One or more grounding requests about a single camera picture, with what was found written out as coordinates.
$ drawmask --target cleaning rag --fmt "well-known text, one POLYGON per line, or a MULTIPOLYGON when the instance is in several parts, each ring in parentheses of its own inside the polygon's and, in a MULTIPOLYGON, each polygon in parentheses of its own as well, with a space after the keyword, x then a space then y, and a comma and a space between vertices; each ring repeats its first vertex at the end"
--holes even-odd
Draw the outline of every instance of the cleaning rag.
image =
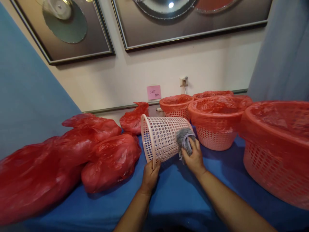
POLYGON ((189 156, 192 155, 192 148, 189 141, 189 137, 191 137, 191 139, 195 141, 195 134, 190 128, 183 128, 176 132, 176 142, 179 148, 178 150, 179 159, 183 162, 183 164, 185 164, 185 160, 183 158, 181 148, 185 149, 185 151, 189 156))

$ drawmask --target table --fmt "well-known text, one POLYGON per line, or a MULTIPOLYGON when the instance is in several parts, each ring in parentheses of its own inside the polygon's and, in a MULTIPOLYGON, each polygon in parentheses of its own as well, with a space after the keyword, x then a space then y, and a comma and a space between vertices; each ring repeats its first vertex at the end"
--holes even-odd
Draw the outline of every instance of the table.
MULTIPOLYGON (((245 142, 240 137, 226 151, 213 151, 201 145, 204 164, 278 231, 309 227, 309 211, 279 200, 248 175, 243 165, 244 147, 245 142)), ((30 231, 112 231, 141 185, 146 164, 142 150, 134 174, 120 185, 90 195, 81 184, 58 207, 25 221, 24 225, 30 231)), ((161 166, 145 228, 172 225, 182 225, 193 231, 227 231, 199 183, 179 161, 178 155, 161 166)))

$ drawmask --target plastic bag liner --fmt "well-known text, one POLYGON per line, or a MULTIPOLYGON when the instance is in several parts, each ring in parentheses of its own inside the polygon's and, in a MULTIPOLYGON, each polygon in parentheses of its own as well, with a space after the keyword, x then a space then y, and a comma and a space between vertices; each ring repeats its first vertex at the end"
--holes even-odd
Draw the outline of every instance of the plastic bag liner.
POLYGON ((124 131, 132 132, 135 135, 141 134, 141 117, 143 114, 149 117, 148 107, 146 102, 134 102, 138 105, 133 111, 126 112, 119 120, 124 131))
POLYGON ((61 165, 71 168, 92 160, 92 149, 99 142, 121 134, 121 128, 112 119, 93 114, 79 114, 62 123, 74 127, 60 139, 54 148, 61 154, 61 165))
POLYGON ((244 112, 239 135, 309 178, 309 102, 256 102, 244 112))
POLYGON ((38 215, 66 197, 80 181, 82 166, 59 166, 53 137, 25 146, 0 162, 0 225, 38 215))
POLYGON ((96 161, 89 162, 81 174, 87 193, 110 189, 128 178, 142 149, 135 135, 125 133, 99 143, 94 152, 96 161))
POLYGON ((238 131, 244 110, 252 104, 249 96, 213 96, 189 104, 190 119, 196 127, 213 133, 238 131))
POLYGON ((212 97, 217 95, 234 95, 232 91, 205 91, 203 93, 194 94, 194 100, 199 100, 201 98, 212 97))
POLYGON ((160 107, 164 112, 175 112, 187 109, 188 104, 194 101, 194 97, 186 94, 166 97, 160 100, 160 107))

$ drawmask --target white wall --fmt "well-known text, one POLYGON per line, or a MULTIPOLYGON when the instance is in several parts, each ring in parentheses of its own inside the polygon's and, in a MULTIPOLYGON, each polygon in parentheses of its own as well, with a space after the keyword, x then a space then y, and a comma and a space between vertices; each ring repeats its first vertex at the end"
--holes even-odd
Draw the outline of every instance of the white wall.
MULTIPOLYGON (((10 1, 0 1, 45 61, 10 1)), ((248 87, 264 29, 127 54, 111 1, 99 2, 116 57, 58 67, 46 64, 82 111, 148 101, 146 87, 149 85, 161 85, 162 97, 180 94, 179 77, 184 76, 189 77, 189 95, 248 87)))

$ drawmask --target framed picture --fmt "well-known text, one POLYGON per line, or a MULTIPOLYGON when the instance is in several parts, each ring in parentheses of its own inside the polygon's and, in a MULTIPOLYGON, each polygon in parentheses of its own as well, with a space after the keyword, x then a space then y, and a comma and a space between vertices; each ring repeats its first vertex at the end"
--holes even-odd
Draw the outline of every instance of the framed picture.
POLYGON ((11 0, 50 65, 115 55, 97 0, 11 0))
POLYGON ((111 0, 127 52, 263 27, 272 0, 111 0))

